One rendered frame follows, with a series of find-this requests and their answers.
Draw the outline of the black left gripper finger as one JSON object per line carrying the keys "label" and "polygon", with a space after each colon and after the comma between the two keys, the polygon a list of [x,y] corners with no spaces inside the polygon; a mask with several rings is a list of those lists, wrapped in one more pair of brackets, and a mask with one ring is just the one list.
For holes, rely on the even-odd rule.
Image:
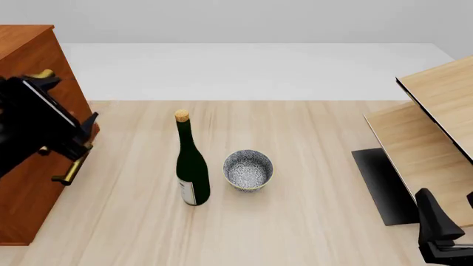
{"label": "black left gripper finger", "polygon": [[61,82],[59,77],[34,78],[25,76],[24,79],[28,80],[38,88],[55,88],[55,86]]}
{"label": "black left gripper finger", "polygon": [[78,128],[77,138],[79,140],[89,140],[92,136],[93,126],[98,117],[97,112],[93,112],[90,117],[88,117]]}

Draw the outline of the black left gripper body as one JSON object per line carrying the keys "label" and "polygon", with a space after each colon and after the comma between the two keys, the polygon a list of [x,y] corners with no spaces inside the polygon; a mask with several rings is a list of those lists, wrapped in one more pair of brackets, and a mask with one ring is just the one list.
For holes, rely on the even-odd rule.
{"label": "black left gripper body", "polygon": [[38,88],[25,76],[6,80],[6,104],[22,126],[33,132],[39,148],[78,150],[79,146],[92,142],[77,138],[82,123],[49,95],[53,88]]}

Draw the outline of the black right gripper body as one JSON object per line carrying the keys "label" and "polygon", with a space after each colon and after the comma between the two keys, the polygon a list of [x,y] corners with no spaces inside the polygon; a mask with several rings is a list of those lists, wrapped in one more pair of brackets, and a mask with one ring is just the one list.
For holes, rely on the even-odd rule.
{"label": "black right gripper body", "polygon": [[418,241],[419,250],[430,264],[473,264],[473,244],[454,241]]}

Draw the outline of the red-brown wooden cabinet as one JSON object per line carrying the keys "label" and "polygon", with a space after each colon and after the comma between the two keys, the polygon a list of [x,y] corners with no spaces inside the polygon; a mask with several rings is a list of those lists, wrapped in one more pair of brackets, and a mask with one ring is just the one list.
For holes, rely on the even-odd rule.
{"label": "red-brown wooden cabinet", "polygon": [[0,25],[0,245],[29,245],[100,128],[51,25]]}

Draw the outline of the pale wooden two-tier shelf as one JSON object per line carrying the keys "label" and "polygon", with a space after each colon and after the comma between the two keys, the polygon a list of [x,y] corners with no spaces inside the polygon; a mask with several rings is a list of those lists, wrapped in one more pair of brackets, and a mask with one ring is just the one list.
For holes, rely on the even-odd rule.
{"label": "pale wooden two-tier shelf", "polygon": [[411,101],[364,118],[411,196],[428,188],[473,227],[473,55],[397,78]]}

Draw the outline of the dark green wine bottle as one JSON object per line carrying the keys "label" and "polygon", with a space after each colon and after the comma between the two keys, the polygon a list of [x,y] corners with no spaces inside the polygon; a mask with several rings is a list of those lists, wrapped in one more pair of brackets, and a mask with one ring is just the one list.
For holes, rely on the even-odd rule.
{"label": "dark green wine bottle", "polygon": [[202,205],[211,194],[208,167],[195,146],[190,119],[185,123],[176,121],[176,125],[180,141],[176,175],[181,197],[188,205]]}

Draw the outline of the blue-white patterned bowl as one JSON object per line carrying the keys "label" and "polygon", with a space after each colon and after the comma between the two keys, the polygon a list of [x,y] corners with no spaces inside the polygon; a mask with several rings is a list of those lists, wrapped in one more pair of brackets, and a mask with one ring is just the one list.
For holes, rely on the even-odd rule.
{"label": "blue-white patterned bowl", "polygon": [[224,161],[222,172],[233,188],[245,193],[257,192],[272,179],[272,161],[256,150],[239,150]]}

